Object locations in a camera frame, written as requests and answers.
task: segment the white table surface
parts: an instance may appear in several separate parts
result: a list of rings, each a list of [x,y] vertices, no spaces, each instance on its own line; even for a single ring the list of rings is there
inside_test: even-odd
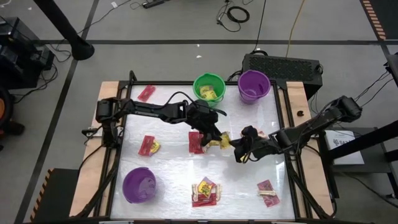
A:
[[[145,86],[133,86],[131,98]],[[193,99],[192,86],[156,86],[147,103],[163,105],[176,91],[183,91]],[[187,100],[176,95],[171,103]],[[224,99],[216,106],[227,112],[219,114],[218,129],[229,131],[231,139],[240,138],[241,130],[249,125],[266,134],[277,131],[279,122],[273,89],[254,105],[239,99],[237,86],[227,86]],[[188,132],[185,123],[168,124],[157,118],[129,115],[127,117],[121,160],[111,211],[112,219],[206,219],[206,220],[293,220],[294,212],[289,181],[283,155],[270,155],[258,162],[238,164],[233,147],[221,150],[209,148],[207,154],[188,152]],[[161,148],[152,157],[138,155],[145,135],[153,135]],[[128,172],[137,167],[148,167],[156,176],[157,193],[153,200],[142,204],[129,203],[123,195],[122,185]],[[208,177],[221,184],[221,200],[215,206],[192,207],[192,184]],[[280,204],[267,208],[257,196],[257,184],[270,180]]]

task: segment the purple bucket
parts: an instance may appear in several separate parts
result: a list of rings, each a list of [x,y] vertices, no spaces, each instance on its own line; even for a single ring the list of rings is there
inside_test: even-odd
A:
[[[156,178],[147,167],[138,167],[123,181],[123,194],[130,203],[142,203],[155,197]]]
[[[251,104],[268,94],[271,83],[265,74],[248,70],[239,77],[238,88],[242,101]]]

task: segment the wooden board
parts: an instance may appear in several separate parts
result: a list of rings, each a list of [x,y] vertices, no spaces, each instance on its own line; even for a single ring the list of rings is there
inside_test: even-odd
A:
[[[299,125],[311,118],[303,83],[288,82],[287,89],[289,94],[290,105],[292,108],[294,123],[295,125]],[[118,82],[103,82],[101,89],[99,91],[98,99],[116,96],[117,90],[118,90]],[[284,117],[284,123],[285,126],[289,126],[289,122],[287,120],[286,106],[284,103],[284,96],[281,91],[279,92],[279,96],[282,106],[282,115]],[[297,116],[297,111],[300,110],[304,112],[304,116],[302,117]],[[92,126],[94,127],[99,126],[99,124],[95,121],[95,119],[93,119]],[[316,141],[311,140],[308,144],[314,147],[315,149],[318,149]],[[84,158],[100,145],[101,145],[100,138],[94,138],[88,141]],[[70,216],[79,213],[83,209],[83,207],[88,203],[88,201],[92,198],[93,194],[97,190],[100,181],[103,161],[104,161],[104,154],[105,154],[105,148],[100,149],[95,155],[92,156],[92,158],[87,160],[86,164],[83,166],[81,174],[78,179],[75,196],[73,198],[73,204],[70,210]],[[326,184],[325,174],[323,173],[323,166],[321,159],[315,153],[303,149],[302,162],[305,173],[305,181],[307,183],[309,191],[311,192],[315,200],[317,200],[319,205],[321,205],[322,208],[328,214],[331,214],[333,212],[333,208],[330,201],[329,190]],[[106,202],[109,194],[108,189],[104,192],[103,203],[100,209],[100,215],[105,214]],[[300,210],[300,216],[305,217],[305,209],[302,202],[302,194],[297,187],[296,191],[297,191],[297,198],[299,200],[298,205]]]

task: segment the gray floor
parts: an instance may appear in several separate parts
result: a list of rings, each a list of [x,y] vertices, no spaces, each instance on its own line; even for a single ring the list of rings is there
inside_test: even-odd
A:
[[[93,0],[56,1],[77,31],[84,28]],[[112,1],[100,0],[93,21],[111,9]],[[197,40],[197,44],[154,45],[95,45],[96,52],[88,60],[78,62],[70,89],[25,221],[47,169],[52,167],[76,169],[83,157],[84,137],[81,129],[91,124],[101,82],[127,79],[134,70],[139,80],[193,80],[205,72],[227,78],[240,69],[245,53],[252,44],[202,44],[201,40],[255,40],[261,18],[262,1],[245,6],[251,13],[249,22],[237,33],[230,33],[216,25],[215,17],[222,0],[173,0],[152,9],[132,10],[129,3],[112,11],[88,33],[88,40]],[[300,1],[268,0],[260,39],[287,40]],[[38,7],[28,0],[13,0],[0,8],[2,16],[18,16],[41,39],[59,40],[62,36]],[[225,22],[226,26],[235,24]],[[294,40],[376,40],[359,0],[307,0],[294,30]],[[269,55],[284,56],[286,45],[259,45]],[[388,46],[391,53],[398,46]],[[383,73],[386,59],[378,45],[292,45],[290,57],[321,61],[325,68],[323,87],[318,105],[344,94],[356,96]],[[13,223],[24,196],[30,176],[49,128],[71,59],[56,63],[59,76],[44,91],[31,94],[16,106],[15,119],[26,125],[19,137],[1,140],[5,149],[0,152],[0,208],[2,223]],[[363,96],[365,102],[380,84]],[[368,104],[361,119],[347,126],[383,126],[396,120],[397,87],[393,82]],[[397,141],[386,143],[388,150]],[[362,175],[382,194],[392,192],[386,175]],[[338,176],[341,198],[337,217],[342,220],[397,223],[398,213],[355,180]]]

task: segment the floor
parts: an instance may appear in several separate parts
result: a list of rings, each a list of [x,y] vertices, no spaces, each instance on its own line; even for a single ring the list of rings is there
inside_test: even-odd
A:
[[[80,31],[87,21],[91,24],[112,9],[113,1],[55,2]],[[33,1],[12,0],[1,7],[3,2],[8,1],[0,1],[0,15],[20,17],[48,43],[62,39]],[[94,44],[92,58],[55,62],[58,78],[46,90],[35,92],[16,105],[14,117],[26,126],[26,131],[22,136],[1,140],[5,148],[0,152],[3,180],[0,201],[3,205],[7,203],[0,208],[2,223],[29,220],[47,169],[78,168],[85,149],[85,138],[80,131],[91,124],[101,82],[125,80],[130,70],[134,70],[139,80],[193,80],[205,72],[227,78],[240,69],[244,54],[254,47],[264,1],[254,0],[244,6],[251,17],[235,33],[215,22],[223,0],[173,0],[151,9],[135,10],[129,7],[131,2],[116,8],[83,33]],[[266,2],[260,49],[269,55],[285,56],[300,2]],[[235,5],[242,6],[242,2],[235,0]],[[236,28],[226,18],[224,24]],[[292,39],[295,41],[289,57],[316,59],[324,66],[319,106],[341,95],[360,94],[384,72],[385,54],[398,52],[396,41],[377,42],[359,0],[306,0]],[[67,48],[68,45],[61,45],[61,49]],[[360,102],[370,99],[381,85],[382,82],[375,85]],[[364,108],[361,119],[347,126],[380,127],[395,121],[397,94],[397,87],[390,82]],[[395,149],[396,143],[386,142],[387,150]],[[33,172],[39,174],[38,178],[32,177]],[[381,194],[392,193],[386,175],[358,177]],[[368,223],[398,222],[398,213],[392,206],[355,180],[343,176],[336,179],[341,195],[337,200],[337,218]]]

